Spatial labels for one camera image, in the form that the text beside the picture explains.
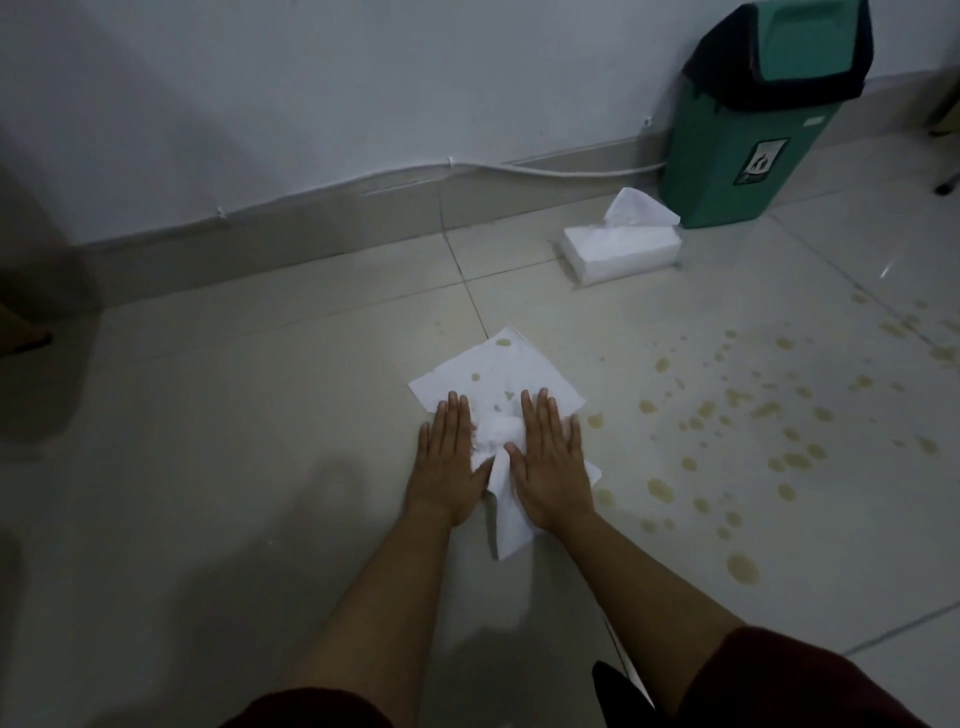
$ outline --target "tissue pack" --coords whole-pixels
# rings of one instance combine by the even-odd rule
[[[561,249],[583,285],[673,265],[680,217],[639,190],[626,187],[613,200],[604,225],[567,228]]]

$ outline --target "white tissue box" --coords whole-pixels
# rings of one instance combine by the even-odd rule
[[[681,239],[673,228],[587,226],[567,228],[561,249],[583,285],[673,265]]]

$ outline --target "tiled floor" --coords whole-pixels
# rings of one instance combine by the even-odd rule
[[[949,724],[960,197],[929,190],[953,151],[817,150],[770,214],[684,231],[681,266],[640,278],[580,289],[556,260],[601,199],[112,309],[0,361],[3,724],[214,725],[280,685],[396,515],[406,382],[508,323],[604,413],[607,518]],[[493,562],[487,516],[454,537],[424,724],[601,725],[589,668],[615,656],[586,585],[545,538]]]

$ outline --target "sticker label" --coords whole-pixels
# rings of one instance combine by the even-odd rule
[[[789,139],[771,139],[758,142],[747,158],[747,163],[736,176],[734,184],[756,184],[763,182],[774,168],[774,162]]]

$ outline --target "hand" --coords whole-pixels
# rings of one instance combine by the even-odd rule
[[[470,473],[470,405],[450,392],[430,423],[420,426],[417,462],[407,483],[404,512],[429,510],[460,525],[487,489],[493,458]]]
[[[570,439],[564,439],[557,401],[540,390],[537,407],[524,390],[520,395],[527,425],[526,457],[507,443],[516,494],[530,520],[557,536],[567,524],[593,513],[593,492],[580,446],[580,421],[570,418]]]

